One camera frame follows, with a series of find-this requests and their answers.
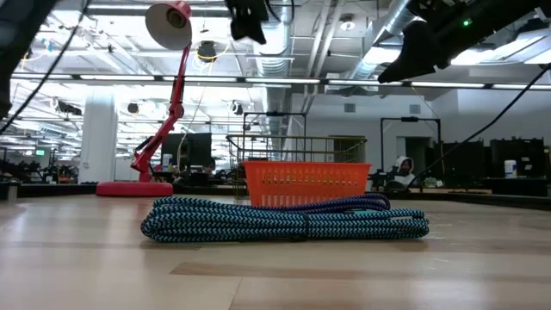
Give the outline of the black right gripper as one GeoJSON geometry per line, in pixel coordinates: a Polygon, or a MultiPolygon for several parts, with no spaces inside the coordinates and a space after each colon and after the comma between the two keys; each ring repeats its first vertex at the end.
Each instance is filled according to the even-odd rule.
{"type": "Polygon", "coordinates": [[[420,19],[403,31],[398,58],[378,77],[380,84],[434,73],[451,59],[515,19],[517,0],[412,0],[420,19]]]}

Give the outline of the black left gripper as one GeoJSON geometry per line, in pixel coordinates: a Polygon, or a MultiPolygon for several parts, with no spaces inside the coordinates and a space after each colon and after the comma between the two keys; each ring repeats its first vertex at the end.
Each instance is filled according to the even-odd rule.
{"type": "Polygon", "coordinates": [[[231,35],[234,40],[248,38],[260,45],[267,43],[262,22],[268,21],[268,12],[264,0],[224,0],[230,10],[231,35]]]}

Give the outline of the red desk lamp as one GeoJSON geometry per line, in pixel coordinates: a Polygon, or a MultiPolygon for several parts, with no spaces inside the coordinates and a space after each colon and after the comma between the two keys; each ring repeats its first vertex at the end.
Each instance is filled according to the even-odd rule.
{"type": "Polygon", "coordinates": [[[139,173],[137,182],[102,182],[96,186],[96,195],[114,197],[165,197],[173,195],[169,183],[155,183],[150,173],[152,155],[165,141],[176,122],[183,116],[183,90],[186,65],[192,43],[190,17],[192,9],[184,1],[155,3],[145,13],[145,25],[150,36],[161,46],[180,51],[182,57],[173,82],[169,116],[152,137],[145,140],[134,153],[131,167],[139,173]]]}

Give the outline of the person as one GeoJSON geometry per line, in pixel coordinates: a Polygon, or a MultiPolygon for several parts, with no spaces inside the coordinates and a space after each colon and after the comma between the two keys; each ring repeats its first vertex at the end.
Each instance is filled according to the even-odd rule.
{"type": "Polygon", "coordinates": [[[406,156],[400,156],[396,159],[394,166],[389,172],[385,191],[401,191],[408,189],[415,176],[412,171],[414,161],[406,156]]]}

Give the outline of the dark office monitor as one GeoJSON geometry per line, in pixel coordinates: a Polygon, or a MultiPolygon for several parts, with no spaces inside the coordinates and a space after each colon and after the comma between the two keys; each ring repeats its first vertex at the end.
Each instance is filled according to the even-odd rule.
{"type": "Polygon", "coordinates": [[[161,145],[161,155],[170,154],[181,172],[192,166],[209,166],[211,150],[211,133],[170,133],[161,145]]]}

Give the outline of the orange plastic basket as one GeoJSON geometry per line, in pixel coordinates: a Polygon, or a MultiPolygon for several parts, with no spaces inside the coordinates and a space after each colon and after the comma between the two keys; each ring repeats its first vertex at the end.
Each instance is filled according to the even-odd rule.
{"type": "Polygon", "coordinates": [[[366,191],[366,163],[245,161],[251,204],[260,207],[325,202],[366,191]]]}

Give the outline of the white pillar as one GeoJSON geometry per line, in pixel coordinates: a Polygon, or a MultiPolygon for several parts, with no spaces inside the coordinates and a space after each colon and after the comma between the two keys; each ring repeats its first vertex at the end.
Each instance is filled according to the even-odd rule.
{"type": "Polygon", "coordinates": [[[113,181],[118,130],[118,104],[107,87],[92,88],[84,104],[79,157],[80,183],[113,181]]]}

